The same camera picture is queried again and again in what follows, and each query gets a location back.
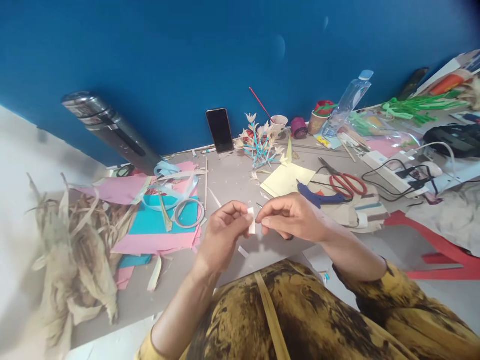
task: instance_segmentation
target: yellow patterned shirt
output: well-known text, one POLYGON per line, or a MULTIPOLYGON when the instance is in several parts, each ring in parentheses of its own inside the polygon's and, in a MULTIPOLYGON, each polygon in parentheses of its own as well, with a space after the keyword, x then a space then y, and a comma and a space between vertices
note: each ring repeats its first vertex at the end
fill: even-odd
MULTIPOLYGON (((337 271, 360 312, 289 260, 227 284, 215 292, 181 359, 480 359, 473 331, 387 265, 373 282, 337 271)), ((162 359, 150 336, 136 358, 162 359)))

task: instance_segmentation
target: red scissors handle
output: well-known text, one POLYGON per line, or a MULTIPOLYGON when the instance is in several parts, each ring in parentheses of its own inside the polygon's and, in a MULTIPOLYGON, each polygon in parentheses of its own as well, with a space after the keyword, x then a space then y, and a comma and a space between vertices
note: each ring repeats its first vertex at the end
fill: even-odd
POLYGON ((350 175, 350 174, 340 174, 341 178, 343 180, 345 180, 345 182, 348 184, 348 187, 350 188, 350 190, 352 190, 354 193, 358 194, 358 195, 367 195, 367 186, 365 185, 365 183, 360 180, 358 177, 355 177, 353 175, 350 175), (358 185, 360 185, 361 188, 358 188, 357 186, 355 186, 350 180, 352 180, 353 182, 357 183, 358 185))
POLYGON ((340 177, 337 175, 332 175, 330 176, 330 185, 331 188, 333 189, 334 192, 342 194, 345 199, 351 200, 354 198, 354 193, 348 188, 346 184, 343 183, 340 177), (341 188, 344 188, 345 190, 341 189, 335 184, 335 181, 340 185, 341 188))

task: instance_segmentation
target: left hand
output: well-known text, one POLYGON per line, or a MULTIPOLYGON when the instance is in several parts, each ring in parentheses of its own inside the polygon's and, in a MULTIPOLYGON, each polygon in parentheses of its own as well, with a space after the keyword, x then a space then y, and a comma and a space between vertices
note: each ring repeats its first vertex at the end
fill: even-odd
POLYGON ((230 201, 210 217, 205 238, 200 245, 193 272, 200 277, 218 275, 227 270, 232 261, 240 235, 249 237, 249 226, 254 218, 240 201, 230 201))

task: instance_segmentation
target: sleeve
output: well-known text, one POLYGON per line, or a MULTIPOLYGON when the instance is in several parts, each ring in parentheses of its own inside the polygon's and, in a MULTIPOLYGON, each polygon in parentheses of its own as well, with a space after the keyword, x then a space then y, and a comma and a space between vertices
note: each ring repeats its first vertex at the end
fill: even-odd
POLYGON ((419 358, 480 359, 480 339, 453 311, 429 298, 407 274, 386 262, 385 275, 340 281, 356 295, 360 312, 387 330, 419 358))
POLYGON ((163 360, 165 359, 161 356, 152 344, 152 333, 149 332, 140 348, 135 354, 135 360, 163 360))

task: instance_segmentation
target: blue glue gun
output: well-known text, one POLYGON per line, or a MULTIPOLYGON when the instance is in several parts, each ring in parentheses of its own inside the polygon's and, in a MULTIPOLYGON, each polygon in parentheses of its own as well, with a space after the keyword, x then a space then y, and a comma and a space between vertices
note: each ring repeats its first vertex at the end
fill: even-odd
POLYGON ((298 192, 319 209, 322 208, 323 204, 341 204, 346 201, 345 196, 341 193, 334 196, 321 196, 311 192, 307 185, 302 184, 300 181, 297 180, 296 182, 298 183, 298 192))

